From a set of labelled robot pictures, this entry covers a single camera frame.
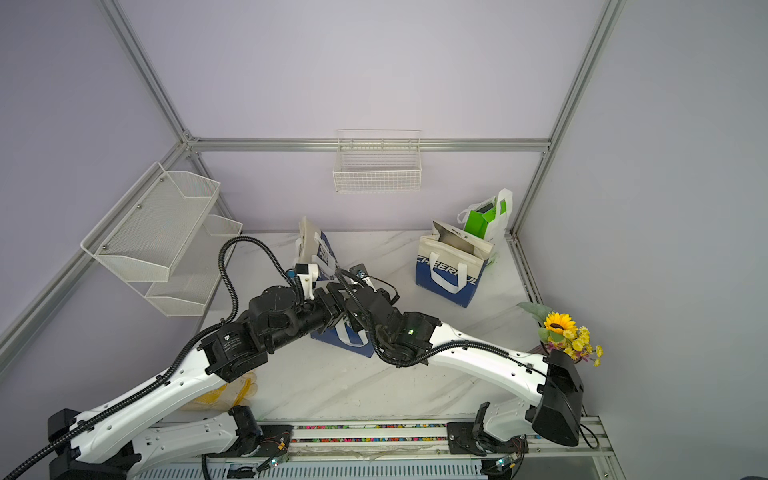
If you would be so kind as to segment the green white takeout bag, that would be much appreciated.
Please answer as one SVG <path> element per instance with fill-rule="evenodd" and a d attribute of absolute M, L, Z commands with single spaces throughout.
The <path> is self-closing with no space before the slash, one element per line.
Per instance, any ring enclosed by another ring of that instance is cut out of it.
<path fill-rule="evenodd" d="M 489 257 L 490 265 L 498 258 L 500 245 L 509 227 L 513 208 L 513 192 L 509 189 L 502 189 L 494 197 L 471 204 L 457 215 L 457 221 L 465 232 L 493 245 Z"/>

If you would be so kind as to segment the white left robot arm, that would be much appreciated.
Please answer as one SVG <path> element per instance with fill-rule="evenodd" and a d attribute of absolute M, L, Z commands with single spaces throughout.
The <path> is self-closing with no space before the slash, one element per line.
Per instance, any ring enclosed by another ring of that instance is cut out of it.
<path fill-rule="evenodd" d="M 166 370 L 101 409 L 62 410 L 50 417 L 48 445 L 15 467 L 9 478 L 21 477 L 53 455 L 53 479 L 124 479 L 144 458 L 133 444 L 142 431 L 190 400 L 265 364 L 276 350 L 343 317 L 343 295 L 355 275 L 337 269 L 335 281 L 307 293 L 314 284 L 309 266 L 286 270 L 272 251 L 266 255 L 283 284 L 266 289 L 241 311 L 226 267 L 230 248 L 241 242 L 266 246 L 254 237 L 238 236 L 221 247 L 217 266 L 231 298 L 230 314 L 193 336 Z"/>

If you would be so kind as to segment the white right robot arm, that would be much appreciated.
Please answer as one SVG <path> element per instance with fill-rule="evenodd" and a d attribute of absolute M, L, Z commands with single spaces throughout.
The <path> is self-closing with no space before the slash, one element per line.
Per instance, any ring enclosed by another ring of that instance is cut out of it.
<path fill-rule="evenodd" d="M 472 436 L 490 444 L 536 434 L 575 447 L 581 436 L 583 383 L 562 353 L 547 356 L 485 343 L 421 312 L 400 312 L 382 290 L 349 293 L 350 319 L 366 331 L 376 355 L 397 368 L 456 369 L 511 393 L 510 400 L 478 408 Z"/>

